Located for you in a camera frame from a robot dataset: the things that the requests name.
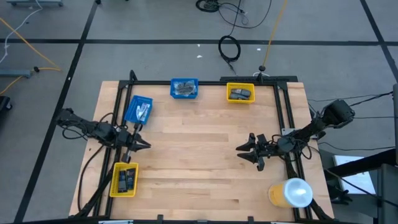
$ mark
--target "plastic bin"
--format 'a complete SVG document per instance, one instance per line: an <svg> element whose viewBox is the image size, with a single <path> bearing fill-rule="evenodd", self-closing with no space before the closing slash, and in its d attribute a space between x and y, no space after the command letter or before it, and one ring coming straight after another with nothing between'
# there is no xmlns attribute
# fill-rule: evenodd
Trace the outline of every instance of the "plastic bin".
<svg viewBox="0 0 398 224"><path fill-rule="evenodd" d="M249 90L251 92L251 95L249 97L249 100L230 100L229 99L229 94L231 94L231 89L233 88L241 88L244 90ZM228 103L242 103L242 104L251 104L255 101L254 97L254 84L251 83L227 83L226 84L226 100Z"/></svg>
<svg viewBox="0 0 398 224"><path fill-rule="evenodd" d="M127 190L127 192L119 193L119 171L121 170L128 170L136 168L136 176L134 178L134 189ZM110 197L134 197L137 190L137 180L138 180L138 163L124 163L124 162L117 162L113 167L113 175L112 175L112 183L111 183L111 193L109 194Z"/></svg>
<svg viewBox="0 0 398 224"><path fill-rule="evenodd" d="M195 94L192 95L176 95L174 93L174 82L187 82L187 81L194 81L195 82L195 86L197 88L197 91L195 92ZM173 78L170 82L170 96L172 96L175 99L195 99L198 96L198 79L197 78Z"/></svg>
<svg viewBox="0 0 398 224"><path fill-rule="evenodd" d="M124 116L124 119L126 121L130 121L133 123L137 123L138 119L137 119L137 106L141 106L143 103L147 103L150 105L148 111L147 111L147 115L145 116L145 120L144 121L140 121L141 124L146 124L148 121L148 117L150 115L150 112L152 111L152 98L148 98L148 97L143 97L143 96L138 96L138 95L134 95L132 97L132 100L130 102L129 105L129 109L127 109L127 113Z"/></svg>

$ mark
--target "white lid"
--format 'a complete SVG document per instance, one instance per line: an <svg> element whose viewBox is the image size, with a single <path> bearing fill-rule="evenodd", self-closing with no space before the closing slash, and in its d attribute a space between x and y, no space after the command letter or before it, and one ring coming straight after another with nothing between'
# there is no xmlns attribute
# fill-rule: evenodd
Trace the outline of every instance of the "white lid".
<svg viewBox="0 0 398 224"><path fill-rule="evenodd" d="M313 198L311 186L300 178L291 178L284 184L286 201L295 208L308 206Z"/></svg>

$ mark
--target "black wheel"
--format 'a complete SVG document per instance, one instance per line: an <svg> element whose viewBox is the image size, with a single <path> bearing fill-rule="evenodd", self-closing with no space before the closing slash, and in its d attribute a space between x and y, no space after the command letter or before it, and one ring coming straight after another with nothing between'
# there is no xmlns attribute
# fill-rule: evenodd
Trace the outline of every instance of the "black wheel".
<svg viewBox="0 0 398 224"><path fill-rule="evenodd" d="M12 104L10 102L8 102L7 106L6 106L7 110L11 110L12 109Z"/></svg>

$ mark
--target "black floor stripe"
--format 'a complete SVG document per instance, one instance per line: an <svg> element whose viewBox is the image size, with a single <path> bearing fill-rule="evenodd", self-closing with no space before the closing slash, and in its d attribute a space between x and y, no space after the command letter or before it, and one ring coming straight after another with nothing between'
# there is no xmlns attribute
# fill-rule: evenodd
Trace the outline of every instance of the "black floor stripe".
<svg viewBox="0 0 398 224"><path fill-rule="evenodd" d="M76 49L75 56L73 57L72 64L70 65L67 78L65 79L65 83L63 84L63 88L62 88L62 91L61 91L61 94L60 94L60 98L58 99L57 105L55 107L55 111L54 111L54 114L52 116L52 119L51 119L51 122L50 122L50 126L49 126L49 128L47 130L47 133L45 134L43 145L42 145L42 147L40 149L39 156L37 157L37 160L36 160L35 166L33 168L32 174L30 175L30 179L29 179L29 182L28 182L27 187L25 189L24 196L23 196L23 198L21 200L21 204L19 204L18 212L17 212L16 217L14 219L14 223L20 223L20 222L22 222L24 220L27 208L29 206L30 199L32 198L32 194L34 192L34 189L35 189L35 186L36 186L36 183L37 183L37 179L39 178L40 171L42 169L45 157L47 155L47 151L49 150L49 146L50 146L50 143L51 143L52 136L53 136L54 131L55 131L55 127L56 127L55 118L57 117L59 111L62 109L62 106L63 106L63 104L65 102L65 98L67 97L67 93L68 93L68 90L69 90L69 87L70 87L70 83L71 83L73 75L75 73L76 66L77 66L77 63L78 63L80 55L81 55L81 51L83 50L83 46L84 46L85 40L87 38L88 31L89 31L89 29L91 27L91 23L93 22L93 18L94 18L94 15L95 15L96 8L97 8L97 4L95 2L93 2L93 6L91 7L90 14L89 14L89 16L87 18L86 26L85 26L85 28L83 30L82 35L81 35L81 39L80 39L79 45L78 45L78 47Z"/></svg>
<svg viewBox="0 0 398 224"><path fill-rule="evenodd" d="M5 39L0 39L0 43L4 43ZM30 44L79 44L80 39L26 39ZM21 39L8 39L7 43L19 44L25 43Z"/></svg>
<svg viewBox="0 0 398 224"><path fill-rule="evenodd" d="M396 62L394 61L394 59L391 56L390 51L388 50L387 44L391 43L391 42L385 42L383 36L381 35L381 32L376 24L376 21L373 18L372 12L368 6L368 4L366 3L365 0L360 0L363 9L365 10L366 16L368 17L368 20L372 26L373 32L377 37L377 40L380 43L381 49L383 51L383 54L387 60L388 65L390 66L391 72L394 75L394 77L396 78L396 80L398 81L398 69L397 69L397 65Z"/></svg>
<svg viewBox="0 0 398 224"><path fill-rule="evenodd" d="M31 44L79 44L80 39L26 39ZM85 44L218 44L219 40L114 40L86 39ZM24 43L21 39L9 39L8 43ZM266 45L268 40L239 40L242 45ZM387 46L398 46L397 41L384 42ZM223 44L234 44L225 40ZM307 46L377 46L379 41L341 41L341 40L273 40L272 45L307 45Z"/></svg>

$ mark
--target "white cable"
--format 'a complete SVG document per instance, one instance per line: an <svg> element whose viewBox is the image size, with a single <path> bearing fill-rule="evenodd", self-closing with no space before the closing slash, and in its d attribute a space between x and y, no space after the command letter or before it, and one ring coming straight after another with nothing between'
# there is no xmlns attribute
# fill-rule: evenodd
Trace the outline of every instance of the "white cable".
<svg viewBox="0 0 398 224"><path fill-rule="evenodd" d="M259 74L260 74L259 72L254 72L254 73L253 73L253 76L255 77L255 76L259 75ZM262 75L262 76L268 76L268 77L270 76L270 75L265 74L265 73L261 73L261 75Z"/></svg>
<svg viewBox="0 0 398 224"><path fill-rule="evenodd" d="M14 31L17 31L19 28L21 28L21 27L25 24L26 20L28 20L28 18L29 18L31 15L33 15L33 14L35 14L36 12L39 12L39 11L41 11L41 10L43 9L43 7L39 4L39 1L38 1L38 0L36 0L36 3L37 3L37 5L40 7L40 9L38 9L38 10L36 10L36 11L30 13L29 16L27 16L27 17L24 19L24 21L19 25L19 27L17 27ZM12 31L10 34L8 34L8 36L6 37L6 40L4 41L4 56L3 56L2 59L0 60L0 63L1 63L1 62L7 57L7 55L8 55L8 53L7 53L7 48L9 47L9 45L7 45L7 40L8 40L8 38L10 38L10 36L14 33L14 31Z"/></svg>

